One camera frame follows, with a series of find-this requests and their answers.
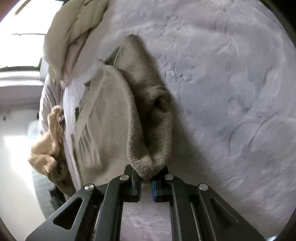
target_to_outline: wall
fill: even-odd
[[[0,85],[0,111],[16,108],[38,109],[42,89],[43,85]]]
[[[37,110],[0,112],[0,217],[17,241],[45,220],[27,161],[32,144],[27,130],[36,115]]]

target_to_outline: beige blanket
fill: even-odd
[[[64,116],[60,106],[54,106],[48,115],[49,130],[44,132],[31,147],[28,158],[31,166],[48,177],[63,193],[75,194],[75,188],[69,174],[64,148]]]
[[[171,154],[170,98],[134,35],[86,83],[74,133],[82,184],[100,185],[127,164],[146,180]]]
[[[69,72],[87,39],[88,30],[101,22],[108,3],[109,0],[70,0],[56,13],[43,45],[50,81],[60,84],[66,75],[62,85],[69,84]]]

